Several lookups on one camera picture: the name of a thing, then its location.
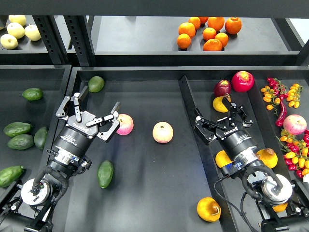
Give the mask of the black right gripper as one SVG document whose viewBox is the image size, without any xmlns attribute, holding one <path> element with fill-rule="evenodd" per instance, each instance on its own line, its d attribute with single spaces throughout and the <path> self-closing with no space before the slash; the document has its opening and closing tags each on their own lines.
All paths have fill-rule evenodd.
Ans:
<svg viewBox="0 0 309 232">
<path fill-rule="evenodd" d="M 205 145 L 217 139 L 228 157 L 234 161 L 240 155 L 248 157 L 253 154 L 257 143 L 247 132 L 253 121 L 247 118 L 247 111 L 244 106 L 237 106 L 223 97 L 222 103 L 229 112 L 228 119 L 220 119 L 217 122 L 222 124 L 222 129 L 216 129 L 215 122 L 205 119 L 196 107 L 194 132 L 199 136 Z"/>
</svg>

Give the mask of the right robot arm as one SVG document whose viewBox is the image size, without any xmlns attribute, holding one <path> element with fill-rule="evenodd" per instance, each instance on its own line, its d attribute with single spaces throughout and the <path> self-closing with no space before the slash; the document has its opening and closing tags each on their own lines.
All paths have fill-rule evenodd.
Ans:
<svg viewBox="0 0 309 232">
<path fill-rule="evenodd" d="M 218 140 L 230 159 L 221 167 L 222 179 L 242 181 L 244 195 L 255 200 L 263 219 L 261 231 L 307 232 L 309 202 L 291 200 L 293 193 L 300 192 L 304 196 L 307 188 L 267 167 L 258 158 L 257 143 L 246 130 L 253 122 L 247 119 L 244 107 L 236 106 L 226 97 L 221 102 L 229 115 L 217 121 L 205 119 L 198 108 L 194 109 L 194 131 L 205 144 Z"/>
</svg>

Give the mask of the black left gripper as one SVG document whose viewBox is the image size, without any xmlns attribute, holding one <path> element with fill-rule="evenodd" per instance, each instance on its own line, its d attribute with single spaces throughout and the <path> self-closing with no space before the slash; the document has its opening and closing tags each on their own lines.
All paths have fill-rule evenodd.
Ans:
<svg viewBox="0 0 309 232">
<path fill-rule="evenodd" d="M 53 148 L 56 149 L 55 160 L 58 162 L 70 162 L 73 159 L 83 158 L 94 137 L 109 142 L 120 128 L 118 120 L 120 102 L 116 102 L 110 114 L 104 117 L 96 118 L 94 114 L 87 111 L 81 113 L 79 105 L 88 92 L 89 87 L 85 86 L 81 92 L 76 92 L 71 97 L 65 96 L 56 111 L 59 119 L 67 120 L 53 143 Z M 75 116 L 68 117 L 67 111 L 71 103 L 74 105 Z M 111 124 L 110 128 L 100 132 L 99 128 L 106 124 Z"/>
</svg>

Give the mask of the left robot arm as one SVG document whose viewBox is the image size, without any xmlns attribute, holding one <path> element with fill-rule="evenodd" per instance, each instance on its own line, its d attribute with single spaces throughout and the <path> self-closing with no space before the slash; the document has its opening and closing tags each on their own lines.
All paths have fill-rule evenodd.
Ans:
<svg viewBox="0 0 309 232">
<path fill-rule="evenodd" d="M 86 152 L 98 137 L 108 142 L 120 127 L 117 102 L 104 117 L 80 110 L 88 94 L 85 86 L 73 96 L 65 96 L 56 116 L 66 124 L 47 152 L 52 159 L 34 179 L 13 181 L 0 197 L 0 230 L 2 232 L 50 232 L 51 217 L 58 201 L 69 188 L 69 179 L 91 166 Z"/>
</svg>

